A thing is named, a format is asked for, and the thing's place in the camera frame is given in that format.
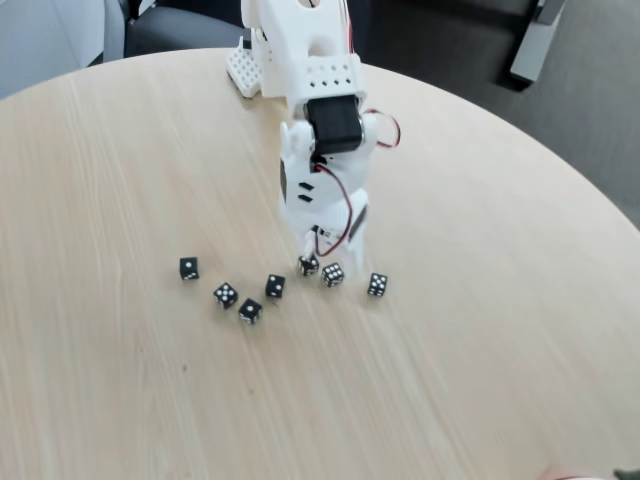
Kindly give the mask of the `person's hand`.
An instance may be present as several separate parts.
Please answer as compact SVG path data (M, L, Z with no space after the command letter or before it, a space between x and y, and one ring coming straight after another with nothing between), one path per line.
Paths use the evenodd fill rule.
M538 480L615 480L614 474L599 475L578 468L550 467L546 469Z

